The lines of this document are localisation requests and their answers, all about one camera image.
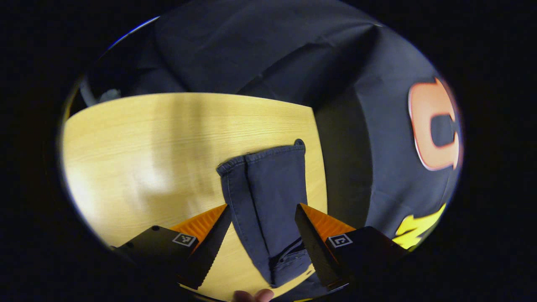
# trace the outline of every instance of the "wooden table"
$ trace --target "wooden table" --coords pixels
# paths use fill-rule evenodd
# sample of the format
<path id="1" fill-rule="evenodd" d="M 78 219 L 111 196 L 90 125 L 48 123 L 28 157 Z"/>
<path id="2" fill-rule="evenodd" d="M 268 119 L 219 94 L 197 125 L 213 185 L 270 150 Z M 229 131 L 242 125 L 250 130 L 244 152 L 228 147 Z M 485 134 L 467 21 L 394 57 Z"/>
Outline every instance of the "wooden table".
<path id="1" fill-rule="evenodd" d="M 153 94 L 101 103 L 70 117 L 63 158 L 72 197 L 107 246 L 152 225 L 171 227 L 225 203 L 216 167 L 247 152 L 306 144 L 308 203 L 326 213 L 321 144 L 310 107 L 223 94 Z M 313 266 L 273 289 L 279 296 Z M 198 292 L 230 300 L 269 288 L 229 227 Z"/>

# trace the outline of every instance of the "yellow graphic print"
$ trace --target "yellow graphic print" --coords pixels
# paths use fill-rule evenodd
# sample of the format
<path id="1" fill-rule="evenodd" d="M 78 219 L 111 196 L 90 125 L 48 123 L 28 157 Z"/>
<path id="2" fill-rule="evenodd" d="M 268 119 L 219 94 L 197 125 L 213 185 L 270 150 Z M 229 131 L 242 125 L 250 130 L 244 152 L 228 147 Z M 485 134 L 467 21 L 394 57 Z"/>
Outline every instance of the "yellow graphic print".
<path id="1" fill-rule="evenodd" d="M 405 217 L 395 233 L 397 237 L 393 239 L 394 242 L 406 249 L 417 245 L 422 239 L 420 235 L 425 233 L 425 231 L 438 221 L 445 208 L 446 204 L 444 204 L 438 212 L 425 217 L 414 218 L 414 215 Z"/>

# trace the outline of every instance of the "light wood surface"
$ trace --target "light wood surface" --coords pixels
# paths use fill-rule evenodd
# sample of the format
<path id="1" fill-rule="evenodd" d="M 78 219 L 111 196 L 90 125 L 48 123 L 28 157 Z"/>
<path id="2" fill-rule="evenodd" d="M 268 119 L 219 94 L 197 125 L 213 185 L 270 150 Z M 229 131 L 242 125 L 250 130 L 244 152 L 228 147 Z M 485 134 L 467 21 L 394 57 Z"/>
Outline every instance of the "light wood surface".
<path id="1" fill-rule="evenodd" d="M 326 213 L 323 156 L 313 111 L 276 100 L 222 94 L 154 94 L 98 104 L 70 117 L 63 134 L 66 179 L 78 210 L 106 245 L 152 225 L 171 227 L 225 203 L 216 167 L 300 138 L 310 206 Z M 273 289 L 279 296 L 309 269 Z M 227 231 L 198 292 L 230 300 L 269 288 L 235 232 Z"/>

